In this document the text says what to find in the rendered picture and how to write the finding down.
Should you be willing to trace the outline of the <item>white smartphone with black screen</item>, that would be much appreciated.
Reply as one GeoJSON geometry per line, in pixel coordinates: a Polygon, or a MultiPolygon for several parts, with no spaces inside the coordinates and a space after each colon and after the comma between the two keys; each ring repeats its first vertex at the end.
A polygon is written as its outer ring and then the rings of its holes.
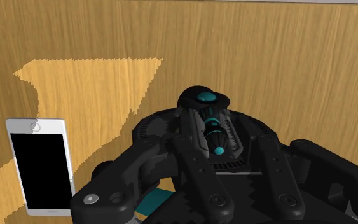
{"type": "Polygon", "coordinates": [[[13,159],[30,216],[71,216],[74,175],[65,121],[6,119],[13,159]]]}

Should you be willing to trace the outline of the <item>black and teal rounded device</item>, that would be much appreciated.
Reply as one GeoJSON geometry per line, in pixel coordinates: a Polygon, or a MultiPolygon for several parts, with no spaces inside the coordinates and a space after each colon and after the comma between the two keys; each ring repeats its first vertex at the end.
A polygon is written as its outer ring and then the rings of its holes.
{"type": "Polygon", "coordinates": [[[155,138],[156,153],[137,171],[142,224],[277,224],[302,217],[303,203],[276,133],[229,109],[204,86],[177,106],[143,118],[132,141],[155,138]]]}

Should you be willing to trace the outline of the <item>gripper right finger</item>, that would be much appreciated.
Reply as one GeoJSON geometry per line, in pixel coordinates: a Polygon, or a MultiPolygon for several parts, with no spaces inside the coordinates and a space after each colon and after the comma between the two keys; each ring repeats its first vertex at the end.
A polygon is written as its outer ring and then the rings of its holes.
{"type": "Polygon", "coordinates": [[[257,138],[261,224],[358,224],[358,166],[309,140],[257,138]]]}

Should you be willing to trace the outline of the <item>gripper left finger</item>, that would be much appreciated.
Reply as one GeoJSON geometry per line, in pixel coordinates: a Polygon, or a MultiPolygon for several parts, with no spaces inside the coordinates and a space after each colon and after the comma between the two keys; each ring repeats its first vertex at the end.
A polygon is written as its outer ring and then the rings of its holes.
{"type": "MultiPolygon", "coordinates": [[[[142,224],[229,224],[234,203],[207,159],[187,137],[167,139],[186,182],[142,224]]],[[[137,141],[79,190],[71,199],[74,224],[127,224],[139,201],[139,168],[161,142],[158,136],[137,141]]]]}

